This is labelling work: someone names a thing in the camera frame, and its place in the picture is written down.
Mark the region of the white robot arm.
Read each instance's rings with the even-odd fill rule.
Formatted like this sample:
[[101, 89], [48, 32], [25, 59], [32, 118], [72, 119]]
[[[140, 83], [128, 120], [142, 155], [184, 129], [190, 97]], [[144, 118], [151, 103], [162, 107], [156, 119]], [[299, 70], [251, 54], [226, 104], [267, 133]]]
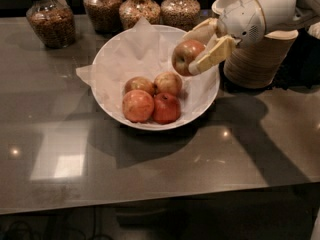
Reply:
[[320, 21], [320, 0], [238, 0], [217, 19], [209, 18], [183, 36], [205, 45], [188, 64], [201, 74], [226, 60], [237, 48], [250, 47], [273, 31], [292, 31]]

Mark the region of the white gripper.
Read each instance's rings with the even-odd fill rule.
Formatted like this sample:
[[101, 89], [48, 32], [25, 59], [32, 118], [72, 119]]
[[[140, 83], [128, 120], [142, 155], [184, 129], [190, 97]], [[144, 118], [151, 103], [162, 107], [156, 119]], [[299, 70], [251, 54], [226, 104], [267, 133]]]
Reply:
[[189, 64], [191, 75], [202, 74], [223, 62], [236, 45], [239, 48], [249, 47], [264, 37], [265, 21], [257, 0], [239, 0], [227, 6], [219, 16], [218, 29], [225, 36], [217, 37], [217, 19], [208, 18], [182, 37], [183, 41], [196, 40], [206, 45]]

